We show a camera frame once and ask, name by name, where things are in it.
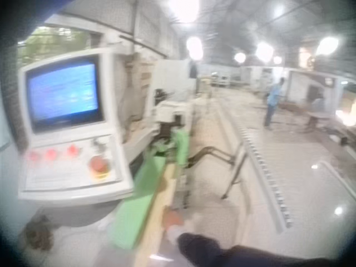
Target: worker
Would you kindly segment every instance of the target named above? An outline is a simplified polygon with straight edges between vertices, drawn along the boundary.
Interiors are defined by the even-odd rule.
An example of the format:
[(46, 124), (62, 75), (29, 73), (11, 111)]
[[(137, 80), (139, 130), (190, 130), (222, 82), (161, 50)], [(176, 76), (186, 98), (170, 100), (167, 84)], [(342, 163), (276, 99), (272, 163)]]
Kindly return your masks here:
[(313, 103), (311, 103), (308, 115), (310, 119), (306, 125), (305, 132), (314, 131), (317, 128), (319, 119), (329, 118), (329, 115), (325, 112), (325, 99), (322, 93), (319, 93)]
[(272, 86), (272, 89), (271, 89), (269, 96), (267, 98), (268, 106), (267, 106), (267, 113), (266, 113), (266, 117), (265, 117), (264, 126), (268, 130), (271, 130), (270, 124), (271, 124), (272, 116), (273, 116), (273, 113), (274, 113), (276, 106), (278, 104), (278, 100), (280, 97), (279, 95), (280, 95), (280, 91), (281, 91), (283, 84), (284, 84), (284, 78), (281, 78), (279, 80), (279, 83), (276, 83)]
[(162, 225), (168, 240), (178, 245), (180, 253), (197, 267), (334, 266), (327, 259), (288, 258), (240, 245), (224, 250), (214, 239), (188, 233), (181, 215), (169, 208), (164, 211)]

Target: button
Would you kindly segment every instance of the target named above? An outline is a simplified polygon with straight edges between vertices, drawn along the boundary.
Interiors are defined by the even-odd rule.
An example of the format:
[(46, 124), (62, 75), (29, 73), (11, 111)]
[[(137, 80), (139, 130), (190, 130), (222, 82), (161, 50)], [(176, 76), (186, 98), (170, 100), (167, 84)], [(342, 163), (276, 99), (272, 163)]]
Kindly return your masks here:
[(104, 174), (109, 171), (109, 164), (101, 156), (94, 156), (90, 159), (90, 168), (99, 174)]
[(34, 151), (28, 153), (28, 159), (31, 161), (39, 161), (41, 158), (40, 154)]
[(48, 159), (48, 160), (56, 160), (57, 157), (58, 157), (58, 153), (57, 153), (56, 150), (54, 150), (54, 149), (47, 150), (46, 159)]
[(71, 145), (67, 151), (70, 156), (76, 157), (79, 155), (80, 149), (78, 147), (76, 147), (75, 145)]

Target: factory floor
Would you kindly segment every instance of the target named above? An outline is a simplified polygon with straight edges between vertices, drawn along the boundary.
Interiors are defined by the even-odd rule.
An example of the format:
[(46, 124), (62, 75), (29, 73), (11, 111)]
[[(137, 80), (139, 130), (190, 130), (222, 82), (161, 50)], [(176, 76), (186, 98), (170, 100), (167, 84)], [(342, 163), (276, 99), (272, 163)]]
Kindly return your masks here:
[[(273, 130), (266, 131), (262, 128), (265, 105), (260, 99), (249, 92), (221, 88), (214, 95), (213, 99), (196, 99), (191, 155), (205, 146), (235, 153), (239, 141), (232, 144), (222, 130), (223, 118), (217, 105), (222, 103), (261, 151), (280, 185), (293, 224), (282, 232), (276, 231), (266, 188), (250, 161), (241, 173), (244, 184), (233, 186), (229, 197), (221, 200), (231, 180), (230, 166), (206, 156), (187, 171), (191, 195), (188, 208), (181, 209), (187, 230), (214, 238), (223, 248), (243, 244), (306, 258), (334, 255), (341, 244), (334, 240), (342, 239), (356, 218), (355, 200), (335, 177), (339, 175), (351, 186), (356, 181), (350, 156), (334, 146), (325, 133), (301, 133), (306, 123), (303, 116), (277, 110)], [(335, 172), (330, 172), (326, 164)], [(178, 189), (175, 206), (180, 205), (180, 194)], [(26, 249), (24, 254), (34, 266), (130, 266), (134, 251), (118, 250), (108, 242), (106, 229), (112, 219), (109, 214), (82, 228), (59, 227), (54, 231), (55, 243), (49, 253)], [(164, 260), (152, 259), (149, 266), (191, 266), (165, 238), (158, 256)]]

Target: monitor screen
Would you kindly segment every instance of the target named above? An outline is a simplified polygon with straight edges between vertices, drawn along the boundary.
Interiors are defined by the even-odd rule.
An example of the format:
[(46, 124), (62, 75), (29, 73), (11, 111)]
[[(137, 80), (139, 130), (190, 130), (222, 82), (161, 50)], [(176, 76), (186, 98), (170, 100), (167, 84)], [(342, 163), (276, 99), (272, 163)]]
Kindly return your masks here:
[(97, 57), (80, 57), (27, 73), (34, 132), (102, 120), (97, 62)]

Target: window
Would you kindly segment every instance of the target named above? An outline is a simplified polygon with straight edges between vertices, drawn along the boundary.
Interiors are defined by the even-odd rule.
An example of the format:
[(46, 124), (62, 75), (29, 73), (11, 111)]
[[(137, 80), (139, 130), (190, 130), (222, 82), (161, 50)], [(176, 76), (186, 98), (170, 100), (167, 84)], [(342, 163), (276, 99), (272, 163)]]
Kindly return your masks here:
[(63, 27), (37, 27), (22, 42), (18, 42), (18, 65), (43, 60), (45, 58), (97, 47), (101, 35), (79, 29)]

